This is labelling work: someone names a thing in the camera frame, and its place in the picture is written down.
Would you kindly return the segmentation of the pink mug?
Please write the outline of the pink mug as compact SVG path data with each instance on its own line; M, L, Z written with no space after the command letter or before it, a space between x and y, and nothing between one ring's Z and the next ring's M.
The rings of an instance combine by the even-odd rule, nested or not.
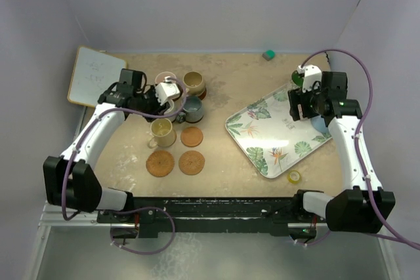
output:
M174 88L177 85L176 75L170 71L163 71L155 77L155 87Z

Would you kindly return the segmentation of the white mug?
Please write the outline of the white mug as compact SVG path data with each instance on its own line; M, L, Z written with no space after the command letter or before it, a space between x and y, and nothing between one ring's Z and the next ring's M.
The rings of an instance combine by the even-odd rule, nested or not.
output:
M167 102L167 109L164 114L168 115L168 120L170 120L172 123L185 122L185 112L180 105L180 101L174 102L173 100L168 100Z

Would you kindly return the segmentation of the cream mug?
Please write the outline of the cream mug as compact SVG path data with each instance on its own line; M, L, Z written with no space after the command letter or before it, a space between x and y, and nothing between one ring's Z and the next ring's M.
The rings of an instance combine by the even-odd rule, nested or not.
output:
M168 148L177 139L173 124L167 118L154 120L150 125L150 132L152 133L152 137L148 141L148 147L151 149L156 147Z

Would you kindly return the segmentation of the tan ceramic mug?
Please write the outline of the tan ceramic mug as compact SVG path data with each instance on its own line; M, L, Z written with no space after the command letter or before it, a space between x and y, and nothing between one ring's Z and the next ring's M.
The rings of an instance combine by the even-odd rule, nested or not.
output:
M193 96L201 95L205 90L205 81L202 74L196 71L190 71L182 78L187 94Z

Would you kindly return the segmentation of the grey blue mug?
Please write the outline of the grey blue mug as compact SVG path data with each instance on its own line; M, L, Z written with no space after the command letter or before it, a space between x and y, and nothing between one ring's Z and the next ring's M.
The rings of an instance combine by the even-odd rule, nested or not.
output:
M182 110L178 113L177 123L197 123L204 116L204 106L197 96L188 96Z

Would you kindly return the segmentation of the brown ringed wood coaster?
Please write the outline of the brown ringed wood coaster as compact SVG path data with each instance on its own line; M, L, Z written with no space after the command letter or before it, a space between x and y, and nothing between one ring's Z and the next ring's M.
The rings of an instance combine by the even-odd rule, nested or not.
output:
M206 95L207 95L207 89L204 89L204 91L200 95L198 95L198 98L200 100L203 100L206 97Z

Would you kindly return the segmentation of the light wood coaster smooth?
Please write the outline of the light wood coaster smooth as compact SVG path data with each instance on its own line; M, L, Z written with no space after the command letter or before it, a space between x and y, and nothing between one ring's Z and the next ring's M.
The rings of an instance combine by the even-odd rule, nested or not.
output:
M190 148L196 147L203 141L203 133L197 127L187 127L180 135L181 142Z

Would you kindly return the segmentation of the woven rattan coaster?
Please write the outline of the woven rattan coaster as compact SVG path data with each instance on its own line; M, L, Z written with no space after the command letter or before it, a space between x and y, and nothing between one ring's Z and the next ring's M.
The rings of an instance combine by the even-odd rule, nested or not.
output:
M175 160L171 153L164 150L153 152L146 160L147 171L155 177L167 176L174 168Z
M200 152L189 150L181 155L178 163L179 169L184 174L196 175L203 170L205 158Z

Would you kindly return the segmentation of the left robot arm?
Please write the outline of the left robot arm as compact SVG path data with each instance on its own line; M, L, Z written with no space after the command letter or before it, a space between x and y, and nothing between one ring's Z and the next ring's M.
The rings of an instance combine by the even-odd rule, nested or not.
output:
M144 72L122 69L119 80L98 97L93 116L81 134L58 157L49 156L43 163L47 202L75 213L111 210L120 222L132 220L135 206L129 202L131 193L102 187L95 165L130 114L147 121L163 118L168 99L179 93L173 76L149 85Z

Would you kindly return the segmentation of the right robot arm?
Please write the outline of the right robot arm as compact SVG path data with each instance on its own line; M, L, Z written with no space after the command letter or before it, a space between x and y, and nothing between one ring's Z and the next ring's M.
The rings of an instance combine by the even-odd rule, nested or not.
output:
M297 70L301 87L288 91L294 121L321 117L337 148L343 174L343 191L329 196L320 191L299 190L292 205L293 217L306 222L314 215L326 220L331 231L377 233L395 206L394 194L385 191L371 165L359 125L362 111L357 100L347 97L344 72L321 71L309 65Z

